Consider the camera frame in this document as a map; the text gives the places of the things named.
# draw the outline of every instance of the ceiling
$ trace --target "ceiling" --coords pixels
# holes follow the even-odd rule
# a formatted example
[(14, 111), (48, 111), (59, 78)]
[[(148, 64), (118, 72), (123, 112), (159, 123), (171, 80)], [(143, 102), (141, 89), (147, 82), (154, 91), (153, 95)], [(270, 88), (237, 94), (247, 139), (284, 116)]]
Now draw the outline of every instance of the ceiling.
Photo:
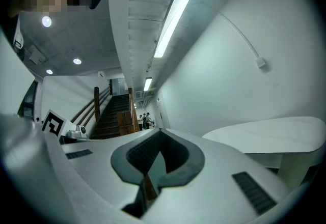
[[(150, 90), (141, 98), (146, 100), (227, 0), (190, 0), (163, 58), (155, 59), (155, 40), (170, 1), (102, 0), (95, 10), (73, 7), (50, 14), (52, 25), (48, 28), (41, 23), (44, 14), (23, 13), (24, 63), (42, 77), (47, 69), (53, 75), (87, 75), (122, 68), (128, 87), (134, 91), (142, 91), (146, 77), (152, 77)], [(29, 61), (31, 45), (44, 56), (37, 65)], [(74, 58), (80, 58), (82, 64), (73, 64)]]
[[(42, 17), (52, 19), (50, 27)], [(25, 65), (41, 77), (51, 69), (53, 75), (86, 75), (104, 69), (119, 68), (112, 34), (108, 0), (95, 10), (85, 6), (70, 7), (60, 13), (22, 13), (20, 27), (24, 37)], [(38, 64), (29, 60), (34, 45), (42, 56)], [(79, 58), (81, 65), (73, 59)]]
[(160, 59), (153, 57), (155, 41), (159, 38), (171, 0), (109, 1), (111, 14), (115, 17), (113, 34), (126, 82), (135, 91), (142, 91), (146, 77), (153, 78), (150, 90), (142, 95), (146, 100), (146, 96), (157, 91), (158, 82), (170, 69), (171, 61), (180, 60), (185, 55), (226, 0), (190, 0)]

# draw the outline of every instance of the staircase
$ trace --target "staircase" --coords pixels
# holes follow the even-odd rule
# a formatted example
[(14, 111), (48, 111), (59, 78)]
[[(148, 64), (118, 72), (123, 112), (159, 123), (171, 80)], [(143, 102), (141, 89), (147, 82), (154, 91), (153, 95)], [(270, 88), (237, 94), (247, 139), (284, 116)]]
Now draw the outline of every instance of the staircase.
[(129, 110), (129, 95), (114, 96), (102, 112), (90, 139), (108, 139), (120, 136), (117, 113)]

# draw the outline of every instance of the door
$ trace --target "door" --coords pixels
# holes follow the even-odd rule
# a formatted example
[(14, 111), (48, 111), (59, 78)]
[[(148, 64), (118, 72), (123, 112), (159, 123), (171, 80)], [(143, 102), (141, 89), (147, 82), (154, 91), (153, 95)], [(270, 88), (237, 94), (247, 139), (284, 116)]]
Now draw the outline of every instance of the door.
[(34, 121), (34, 103), (37, 84), (36, 81), (31, 84), (18, 110), (20, 117), (25, 117), (32, 121)]
[(128, 94), (128, 86), (123, 78), (112, 79), (112, 95), (120, 96)]
[(164, 99), (163, 99), (163, 96), (161, 94), (157, 95), (156, 102), (157, 102), (157, 108), (158, 108), (159, 116), (162, 119), (163, 128), (171, 128), (169, 118), (168, 118), (168, 113), (167, 113), (167, 110), (166, 110), (165, 104), (164, 104)]

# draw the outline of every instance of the white table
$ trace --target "white table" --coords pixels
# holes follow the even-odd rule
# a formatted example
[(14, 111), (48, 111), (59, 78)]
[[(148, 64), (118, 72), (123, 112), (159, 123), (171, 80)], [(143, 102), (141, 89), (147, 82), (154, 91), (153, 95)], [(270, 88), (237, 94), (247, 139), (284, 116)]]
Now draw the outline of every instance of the white table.
[(289, 189), (297, 188), (310, 166), (324, 154), (325, 123), (314, 117), (289, 117), (223, 127), (203, 136), (262, 158), (282, 155), (278, 176)]

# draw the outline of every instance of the fluorescent light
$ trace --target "fluorescent light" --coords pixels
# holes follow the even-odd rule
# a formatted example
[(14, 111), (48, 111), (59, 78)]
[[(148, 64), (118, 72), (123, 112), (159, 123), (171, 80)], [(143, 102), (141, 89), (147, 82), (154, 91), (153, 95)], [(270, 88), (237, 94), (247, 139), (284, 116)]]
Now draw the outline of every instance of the fluorescent light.
[(167, 49), (168, 43), (172, 37), (174, 29), (176, 28), (181, 15), (187, 6), (189, 0), (172, 0), (170, 3), (170, 8), (166, 14), (165, 22), (161, 35), (158, 40), (158, 44), (155, 50), (155, 58), (161, 58)]
[(43, 23), (43, 25), (44, 25), (45, 27), (49, 27), (49, 26), (51, 26), (51, 24), (52, 24), (52, 20), (51, 20), (50, 17), (48, 17), (48, 16), (44, 16), (44, 17), (42, 18), (42, 23)]
[(73, 62), (77, 65), (80, 65), (82, 63), (80, 59), (74, 59)]
[(149, 86), (151, 85), (152, 82), (152, 78), (151, 77), (147, 77), (146, 81), (145, 81), (145, 87), (144, 87), (144, 91), (148, 91)]

